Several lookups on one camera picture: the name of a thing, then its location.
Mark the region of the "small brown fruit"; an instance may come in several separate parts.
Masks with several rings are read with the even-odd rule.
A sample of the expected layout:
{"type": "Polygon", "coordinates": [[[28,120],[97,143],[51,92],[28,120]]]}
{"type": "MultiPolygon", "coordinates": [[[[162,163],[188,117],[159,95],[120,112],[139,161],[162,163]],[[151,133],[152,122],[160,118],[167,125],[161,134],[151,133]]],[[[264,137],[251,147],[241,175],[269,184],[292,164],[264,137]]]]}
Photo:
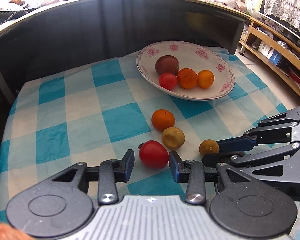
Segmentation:
{"type": "Polygon", "coordinates": [[[206,154],[218,154],[219,151],[218,143],[212,139],[206,139],[200,143],[199,153],[201,156],[206,154]]]}

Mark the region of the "yellow-brown lime fruit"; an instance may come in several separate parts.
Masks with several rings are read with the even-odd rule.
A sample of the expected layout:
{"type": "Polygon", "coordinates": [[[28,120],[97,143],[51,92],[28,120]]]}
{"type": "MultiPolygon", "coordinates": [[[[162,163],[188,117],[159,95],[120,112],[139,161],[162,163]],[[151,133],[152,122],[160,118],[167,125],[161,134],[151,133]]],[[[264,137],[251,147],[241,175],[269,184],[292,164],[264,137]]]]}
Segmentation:
{"type": "Polygon", "coordinates": [[[169,127],[161,134],[163,144],[172,150],[181,148],[185,142],[185,134],[177,127],[169,127]]]}

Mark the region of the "wooden tv shelf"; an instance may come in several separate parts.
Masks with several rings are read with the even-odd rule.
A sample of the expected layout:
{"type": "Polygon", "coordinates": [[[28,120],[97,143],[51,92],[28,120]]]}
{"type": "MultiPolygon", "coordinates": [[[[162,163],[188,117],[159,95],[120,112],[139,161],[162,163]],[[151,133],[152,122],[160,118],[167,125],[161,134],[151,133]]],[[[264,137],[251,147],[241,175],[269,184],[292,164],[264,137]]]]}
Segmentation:
{"type": "Polygon", "coordinates": [[[300,97],[300,45],[261,20],[248,18],[239,43],[274,71],[300,97]]]}

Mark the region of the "red tomato on cloth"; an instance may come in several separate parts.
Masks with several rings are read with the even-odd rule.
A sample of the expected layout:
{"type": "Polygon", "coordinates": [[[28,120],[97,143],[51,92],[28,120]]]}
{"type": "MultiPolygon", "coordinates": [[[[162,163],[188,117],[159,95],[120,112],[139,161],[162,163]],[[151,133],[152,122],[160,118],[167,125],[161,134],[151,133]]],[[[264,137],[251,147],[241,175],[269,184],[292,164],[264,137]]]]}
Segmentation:
{"type": "Polygon", "coordinates": [[[149,140],[138,146],[141,162],[152,169],[161,169],[168,164],[169,155],[161,143],[149,140]]]}

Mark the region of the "orange tangerine on cloth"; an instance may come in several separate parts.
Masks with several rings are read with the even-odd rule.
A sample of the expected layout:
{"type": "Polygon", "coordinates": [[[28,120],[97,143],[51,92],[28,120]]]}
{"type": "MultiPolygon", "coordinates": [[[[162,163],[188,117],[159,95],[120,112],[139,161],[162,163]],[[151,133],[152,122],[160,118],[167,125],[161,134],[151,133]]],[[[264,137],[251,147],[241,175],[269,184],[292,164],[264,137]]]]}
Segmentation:
{"type": "Polygon", "coordinates": [[[161,132],[175,124],[174,115],[165,109],[158,109],[153,112],[151,117],[153,127],[161,132]]]}

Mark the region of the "small orange tangerine in plate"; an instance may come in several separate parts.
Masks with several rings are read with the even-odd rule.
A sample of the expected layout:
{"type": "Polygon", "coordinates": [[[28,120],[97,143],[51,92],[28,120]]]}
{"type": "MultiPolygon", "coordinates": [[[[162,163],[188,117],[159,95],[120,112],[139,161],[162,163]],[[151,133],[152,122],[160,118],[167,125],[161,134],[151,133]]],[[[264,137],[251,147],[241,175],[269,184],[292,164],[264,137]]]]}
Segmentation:
{"type": "Polygon", "coordinates": [[[213,85],[214,80],[215,77],[213,72],[209,70],[202,70],[198,73],[197,85],[202,89],[208,89],[213,85]]]}

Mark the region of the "blue checkered cloth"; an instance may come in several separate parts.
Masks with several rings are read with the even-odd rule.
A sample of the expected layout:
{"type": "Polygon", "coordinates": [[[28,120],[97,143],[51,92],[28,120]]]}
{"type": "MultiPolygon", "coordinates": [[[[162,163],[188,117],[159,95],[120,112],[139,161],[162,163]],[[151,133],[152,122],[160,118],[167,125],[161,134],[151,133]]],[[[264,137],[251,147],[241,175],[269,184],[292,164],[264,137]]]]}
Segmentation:
{"type": "Polygon", "coordinates": [[[9,113],[0,148],[0,221],[19,192],[77,163],[97,166],[160,141],[151,124],[157,109],[185,134],[183,159],[199,160],[205,139],[228,139],[285,111],[266,84],[235,55],[213,48],[231,68],[235,86],[214,101],[186,101],[148,83],[136,53],[25,83],[9,113]]]}

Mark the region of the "small red tomato in plate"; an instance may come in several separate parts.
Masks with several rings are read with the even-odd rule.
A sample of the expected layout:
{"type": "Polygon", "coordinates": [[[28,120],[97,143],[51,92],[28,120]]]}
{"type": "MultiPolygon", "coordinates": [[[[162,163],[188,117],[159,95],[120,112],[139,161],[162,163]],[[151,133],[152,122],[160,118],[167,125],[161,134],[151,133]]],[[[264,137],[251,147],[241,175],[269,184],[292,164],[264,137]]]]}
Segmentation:
{"type": "Polygon", "coordinates": [[[159,76],[159,85],[164,89],[173,90],[177,83],[177,77],[172,73],[163,73],[159,76]]]}

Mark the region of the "white floral plate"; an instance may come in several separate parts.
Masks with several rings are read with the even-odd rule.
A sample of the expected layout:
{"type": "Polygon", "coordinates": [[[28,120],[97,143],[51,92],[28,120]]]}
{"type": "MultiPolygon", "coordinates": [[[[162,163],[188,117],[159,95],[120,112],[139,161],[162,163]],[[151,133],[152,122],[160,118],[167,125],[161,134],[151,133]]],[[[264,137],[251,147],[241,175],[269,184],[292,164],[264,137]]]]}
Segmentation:
{"type": "Polygon", "coordinates": [[[140,74],[176,98],[209,101],[228,95],[235,76],[212,50],[183,41],[161,41],[143,48],[136,59],[140,74]]]}

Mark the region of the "dark purple tomato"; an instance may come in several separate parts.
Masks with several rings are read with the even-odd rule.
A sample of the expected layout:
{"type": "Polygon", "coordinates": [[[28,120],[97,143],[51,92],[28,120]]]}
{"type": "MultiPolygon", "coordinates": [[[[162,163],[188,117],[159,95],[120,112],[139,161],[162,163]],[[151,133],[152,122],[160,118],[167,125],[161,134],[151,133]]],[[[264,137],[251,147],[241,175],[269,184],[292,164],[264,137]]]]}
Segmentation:
{"type": "Polygon", "coordinates": [[[172,55],[165,55],[160,58],[155,63],[155,71],[158,75],[164,73],[171,73],[177,76],[179,72],[179,61],[176,57],[172,55]]]}

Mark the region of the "dark coffee table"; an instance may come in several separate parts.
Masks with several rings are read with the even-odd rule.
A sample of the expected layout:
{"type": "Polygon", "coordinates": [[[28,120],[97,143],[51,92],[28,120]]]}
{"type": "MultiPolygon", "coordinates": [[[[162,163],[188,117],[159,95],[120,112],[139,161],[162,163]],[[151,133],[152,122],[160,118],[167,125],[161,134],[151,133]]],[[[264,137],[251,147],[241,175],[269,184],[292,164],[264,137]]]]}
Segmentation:
{"type": "Polygon", "coordinates": [[[14,103],[27,81],[122,57],[158,41],[234,53],[247,15],[203,0],[71,0],[0,25],[0,89],[14,103]]]}

